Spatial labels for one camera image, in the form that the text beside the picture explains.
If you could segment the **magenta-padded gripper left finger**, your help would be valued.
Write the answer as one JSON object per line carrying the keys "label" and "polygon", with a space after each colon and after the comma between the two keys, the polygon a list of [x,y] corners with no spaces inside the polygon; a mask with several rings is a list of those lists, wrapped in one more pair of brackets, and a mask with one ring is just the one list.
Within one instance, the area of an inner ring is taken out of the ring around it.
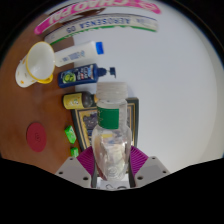
{"label": "magenta-padded gripper left finger", "polygon": [[93,150],[85,149],[77,157],[68,157],[56,175],[84,188],[97,186],[97,169]]}

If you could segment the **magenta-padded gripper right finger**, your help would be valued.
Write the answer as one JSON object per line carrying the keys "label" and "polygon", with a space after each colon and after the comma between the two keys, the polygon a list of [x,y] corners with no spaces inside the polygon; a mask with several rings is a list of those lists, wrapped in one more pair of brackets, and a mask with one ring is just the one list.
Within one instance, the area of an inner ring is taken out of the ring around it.
{"label": "magenta-padded gripper right finger", "polygon": [[140,188],[157,181],[170,172],[156,156],[147,156],[132,146],[129,158],[129,184],[131,188]]}

